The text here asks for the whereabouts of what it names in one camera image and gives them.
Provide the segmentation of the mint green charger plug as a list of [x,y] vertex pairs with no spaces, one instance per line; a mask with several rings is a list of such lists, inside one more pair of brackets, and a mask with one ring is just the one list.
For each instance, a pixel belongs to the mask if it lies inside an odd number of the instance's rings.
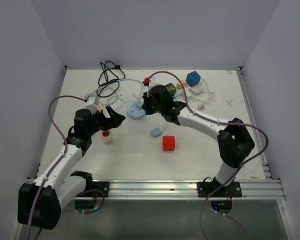
[[141,101],[136,101],[135,102],[135,107],[138,111],[142,111],[143,110],[143,103]]

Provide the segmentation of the beige red power strip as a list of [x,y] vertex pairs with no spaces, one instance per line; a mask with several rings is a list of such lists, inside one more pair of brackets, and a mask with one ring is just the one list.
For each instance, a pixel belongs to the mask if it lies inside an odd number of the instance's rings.
[[113,143],[113,136],[110,130],[102,131],[102,140],[105,145]]

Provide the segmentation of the round light blue socket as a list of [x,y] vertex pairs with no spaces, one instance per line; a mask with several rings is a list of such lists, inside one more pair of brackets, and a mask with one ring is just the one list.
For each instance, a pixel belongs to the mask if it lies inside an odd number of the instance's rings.
[[127,108],[127,116],[132,120],[141,120],[146,116],[144,110],[138,111],[136,108],[136,101],[130,104]]

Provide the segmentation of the dark green cube adapter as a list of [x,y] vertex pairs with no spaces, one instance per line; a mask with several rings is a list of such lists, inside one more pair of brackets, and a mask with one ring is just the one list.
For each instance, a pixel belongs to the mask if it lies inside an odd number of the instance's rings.
[[172,83],[166,84],[165,87],[170,96],[174,97],[176,95],[177,88]]

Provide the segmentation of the light blue charger plug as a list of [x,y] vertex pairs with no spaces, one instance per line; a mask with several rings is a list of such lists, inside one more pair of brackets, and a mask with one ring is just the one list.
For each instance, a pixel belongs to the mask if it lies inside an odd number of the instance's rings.
[[153,128],[149,135],[153,138],[157,138],[157,137],[160,137],[162,135],[162,131],[159,127],[156,127],[156,128]]

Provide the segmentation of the red cube adapter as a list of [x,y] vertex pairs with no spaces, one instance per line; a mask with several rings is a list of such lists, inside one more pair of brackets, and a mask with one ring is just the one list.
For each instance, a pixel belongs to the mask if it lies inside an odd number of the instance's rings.
[[172,135],[162,137],[162,150],[164,152],[173,152],[176,149],[176,138]]

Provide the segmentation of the white multicolour power strip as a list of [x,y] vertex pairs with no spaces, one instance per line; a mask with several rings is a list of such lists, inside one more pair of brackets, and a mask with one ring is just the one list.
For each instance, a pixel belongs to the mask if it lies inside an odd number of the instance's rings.
[[[183,87],[185,89],[185,93],[186,93],[186,96],[189,98],[191,97],[192,95],[199,95],[201,94],[205,87],[204,87],[204,84],[202,81],[200,81],[197,85],[195,86],[190,86],[188,83],[182,81],[183,83]],[[175,91],[175,94],[173,96],[174,98],[179,98],[179,97],[182,97],[183,99],[185,98],[185,95],[184,95],[184,91],[183,91],[183,88],[181,86],[181,84],[178,82],[176,84],[176,91]]]

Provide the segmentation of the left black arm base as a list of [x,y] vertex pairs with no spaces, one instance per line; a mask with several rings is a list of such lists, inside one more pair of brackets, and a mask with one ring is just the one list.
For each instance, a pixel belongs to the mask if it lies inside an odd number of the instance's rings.
[[74,198],[74,207],[83,215],[97,212],[109,196],[110,183],[108,181],[92,182],[87,190],[79,193]]

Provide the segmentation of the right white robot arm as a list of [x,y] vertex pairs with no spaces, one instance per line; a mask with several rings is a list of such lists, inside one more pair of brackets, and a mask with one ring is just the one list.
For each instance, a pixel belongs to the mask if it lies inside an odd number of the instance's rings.
[[206,114],[199,115],[182,101],[174,101],[161,84],[147,84],[142,108],[147,115],[160,114],[167,122],[188,127],[207,135],[218,144],[222,163],[214,177],[213,192],[225,196],[243,161],[250,155],[255,143],[239,118],[223,120]]

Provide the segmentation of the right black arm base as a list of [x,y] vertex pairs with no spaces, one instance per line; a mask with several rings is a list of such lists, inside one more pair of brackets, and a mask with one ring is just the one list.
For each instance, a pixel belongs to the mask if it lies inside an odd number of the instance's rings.
[[[204,180],[196,183],[198,197],[206,198],[220,185],[215,179],[206,177]],[[210,205],[214,211],[228,214],[233,207],[233,198],[241,198],[242,196],[240,183],[232,180],[230,184],[223,186],[211,196],[212,198],[223,198],[223,200],[211,200]]]

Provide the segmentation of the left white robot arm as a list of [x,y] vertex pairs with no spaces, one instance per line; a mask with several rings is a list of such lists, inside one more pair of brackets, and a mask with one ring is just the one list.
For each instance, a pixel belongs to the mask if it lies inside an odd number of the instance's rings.
[[110,106],[94,113],[86,108],[77,110],[58,156],[32,183],[24,183],[19,188],[17,221],[52,230],[63,208],[74,197],[91,195],[94,191],[92,175],[71,170],[87,153],[94,134],[118,128],[125,119]]

